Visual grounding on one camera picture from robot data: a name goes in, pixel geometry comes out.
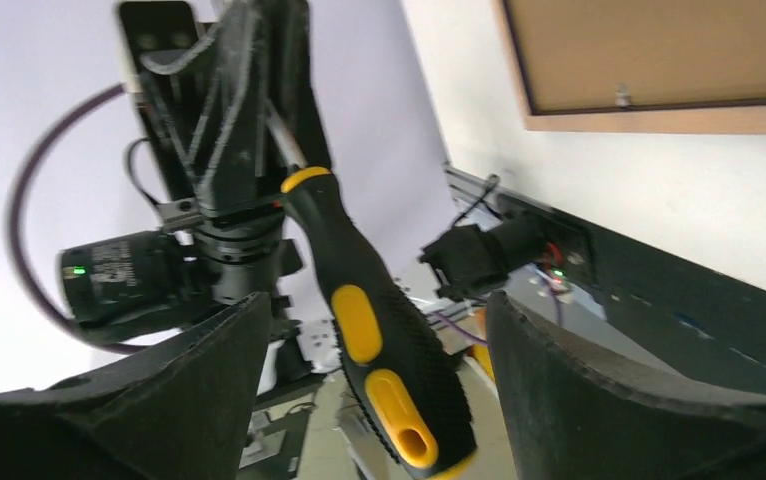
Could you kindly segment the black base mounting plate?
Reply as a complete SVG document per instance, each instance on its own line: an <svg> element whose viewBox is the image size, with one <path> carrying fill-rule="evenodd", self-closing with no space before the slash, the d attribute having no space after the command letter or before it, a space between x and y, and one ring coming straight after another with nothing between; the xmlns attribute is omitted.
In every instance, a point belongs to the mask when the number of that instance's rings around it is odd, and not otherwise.
<svg viewBox="0 0 766 480"><path fill-rule="evenodd" d="M610 325L693 380L766 394L766 291L511 193L496 208L540 223L570 280Z"/></svg>

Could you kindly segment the blue wooden photo frame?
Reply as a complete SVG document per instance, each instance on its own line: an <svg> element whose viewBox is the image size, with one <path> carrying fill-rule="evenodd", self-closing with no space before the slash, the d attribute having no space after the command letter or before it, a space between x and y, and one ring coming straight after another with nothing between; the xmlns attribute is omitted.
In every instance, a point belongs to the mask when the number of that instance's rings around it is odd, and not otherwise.
<svg viewBox="0 0 766 480"><path fill-rule="evenodd" d="M522 73L522 62L515 48L505 2L497 5L498 22L505 36L511 67L518 79L520 105L527 129L586 133L766 135L766 101L648 108L622 105L603 110L536 112Z"/></svg>

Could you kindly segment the aluminium rail frame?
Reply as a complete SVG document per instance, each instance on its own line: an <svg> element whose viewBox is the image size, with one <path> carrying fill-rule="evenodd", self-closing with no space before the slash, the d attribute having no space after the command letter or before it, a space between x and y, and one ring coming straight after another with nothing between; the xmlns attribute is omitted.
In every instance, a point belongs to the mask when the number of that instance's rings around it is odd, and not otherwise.
<svg viewBox="0 0 766 480"><path fill-rule="evenodd" d="M490 174L485 179L480 179L451 166L446 166L444 171L452 196L466 204L463 212L456 217L456 223L477 210L481 210L495 219L504 219L494 204L496 193L500 187L500 177L497 174Z"/></svg>

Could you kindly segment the brown frame backing board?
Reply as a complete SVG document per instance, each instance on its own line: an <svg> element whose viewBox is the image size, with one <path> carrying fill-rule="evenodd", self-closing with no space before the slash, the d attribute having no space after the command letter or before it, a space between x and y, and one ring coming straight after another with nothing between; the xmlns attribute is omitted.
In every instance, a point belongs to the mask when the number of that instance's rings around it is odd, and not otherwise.
<svg viewBox="0 0 766 480"><path fill-rule="evenodd" d="M766 101L766 1L507 1L533 109Z"/></svg>

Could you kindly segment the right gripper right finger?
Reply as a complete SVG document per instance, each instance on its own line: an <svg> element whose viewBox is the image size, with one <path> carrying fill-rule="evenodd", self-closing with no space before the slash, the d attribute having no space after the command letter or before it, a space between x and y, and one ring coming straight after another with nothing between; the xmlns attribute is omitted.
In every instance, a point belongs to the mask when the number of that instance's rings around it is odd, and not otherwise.
<svg viewBox="0 0 766 480"><path fill-rule="evenodd" d="M644 365L504 292L488 349L522 479L766 479L766 395Z"/></svg>

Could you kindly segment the black yellow screwdriver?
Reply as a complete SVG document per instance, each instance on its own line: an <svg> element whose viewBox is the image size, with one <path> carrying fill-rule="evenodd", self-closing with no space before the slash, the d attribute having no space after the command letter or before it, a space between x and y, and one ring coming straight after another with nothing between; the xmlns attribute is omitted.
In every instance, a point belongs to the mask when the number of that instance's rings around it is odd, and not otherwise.
<svg viewBox="0 0 766 480"><path fill-rule="evenodd" d="M342 370L359 407L412 478L457 478L477 445L448 354L347 214L334 173L307 162L271 103L265 122L288 167L282 204L309 242L319 290L336 321Z"/></svg>

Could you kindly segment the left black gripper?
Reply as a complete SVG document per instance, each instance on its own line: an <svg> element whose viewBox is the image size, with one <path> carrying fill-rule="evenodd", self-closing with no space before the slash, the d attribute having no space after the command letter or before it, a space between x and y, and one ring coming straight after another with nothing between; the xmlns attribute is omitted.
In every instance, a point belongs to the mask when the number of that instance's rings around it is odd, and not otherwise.
<svg viewBox="0 0 766 480"><path fill-rule="evenodd" d="M273 106L312 165L329 148L312 87L305 1L229 1L202 25L186 1L123 1L136 103L173 199L208 218L274 202L287 175L265 125Z"/></svg>

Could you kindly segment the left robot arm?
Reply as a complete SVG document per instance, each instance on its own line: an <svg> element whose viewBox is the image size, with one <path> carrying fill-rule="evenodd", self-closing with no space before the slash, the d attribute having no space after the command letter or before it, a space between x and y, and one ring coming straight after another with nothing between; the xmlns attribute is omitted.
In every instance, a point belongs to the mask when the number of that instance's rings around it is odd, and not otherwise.
<svg viewBox="0 0 766 480"><path fill-rule="evenodd" d="M122 89L168 194L160 225L60 254L73 325L112 347L193 326L249 294L272 301L260 390L303 377L299 324L279 280L302 260L285 237L280 186L289 170L265 126L274 108L317 165L330 156L310 68L304 1L219 1L199 22L186 1L123 1L116 9Z"/></svg>

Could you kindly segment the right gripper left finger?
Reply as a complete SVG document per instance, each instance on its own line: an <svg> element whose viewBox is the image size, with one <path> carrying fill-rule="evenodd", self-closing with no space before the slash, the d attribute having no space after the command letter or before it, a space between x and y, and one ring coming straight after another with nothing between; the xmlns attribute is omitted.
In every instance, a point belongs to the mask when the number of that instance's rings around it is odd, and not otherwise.
<svg viewBox="0 0 766 480"><path fill-rule="evenodd" d="M267 295L45 390L0 393L0 479L233 479L266 357Z"/></svg>

